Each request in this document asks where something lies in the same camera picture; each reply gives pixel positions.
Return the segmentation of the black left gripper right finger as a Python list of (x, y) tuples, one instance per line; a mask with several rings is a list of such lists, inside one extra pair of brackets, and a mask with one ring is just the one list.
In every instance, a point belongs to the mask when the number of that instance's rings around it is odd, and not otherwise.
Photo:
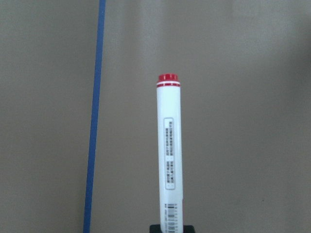
[(183, 233), (194, 233), (194, 227), (192, 225), (184, 225)]

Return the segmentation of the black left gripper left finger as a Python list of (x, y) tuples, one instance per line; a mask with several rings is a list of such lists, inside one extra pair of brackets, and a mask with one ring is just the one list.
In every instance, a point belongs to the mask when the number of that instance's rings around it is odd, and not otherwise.
[(160, 224), (150, 225), (150, 227), (149, 227), (149, 233), (161, 233)]

